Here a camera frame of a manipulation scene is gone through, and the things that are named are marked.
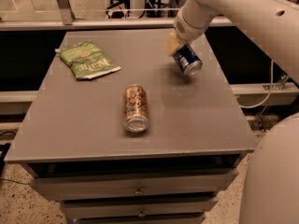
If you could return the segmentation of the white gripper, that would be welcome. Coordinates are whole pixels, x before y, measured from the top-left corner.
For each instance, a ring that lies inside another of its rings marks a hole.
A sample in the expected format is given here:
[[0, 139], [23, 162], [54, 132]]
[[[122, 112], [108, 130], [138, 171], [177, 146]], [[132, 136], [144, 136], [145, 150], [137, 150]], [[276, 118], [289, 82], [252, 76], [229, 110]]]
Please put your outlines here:
[[184, 45], [184, 41], [192, 42], [205, 33], [219, 11], [196, 0], [186, 0], [174, 20], [177, 34], [170, 33], [165, 43], [165, 53], [172, 56]]

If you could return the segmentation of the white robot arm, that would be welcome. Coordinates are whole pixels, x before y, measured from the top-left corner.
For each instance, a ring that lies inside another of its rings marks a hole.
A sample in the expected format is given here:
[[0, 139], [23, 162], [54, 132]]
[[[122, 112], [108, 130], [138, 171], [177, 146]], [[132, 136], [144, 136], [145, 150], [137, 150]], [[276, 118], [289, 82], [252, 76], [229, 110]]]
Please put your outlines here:
[[[299, 8], [286, 0], [186, 0], [166, 54], [203, 35], [222, 14], [294, 81], [299, 81]], [[245, 178], [239, 224], [299, 224], [299, 114], [256, 146]]]

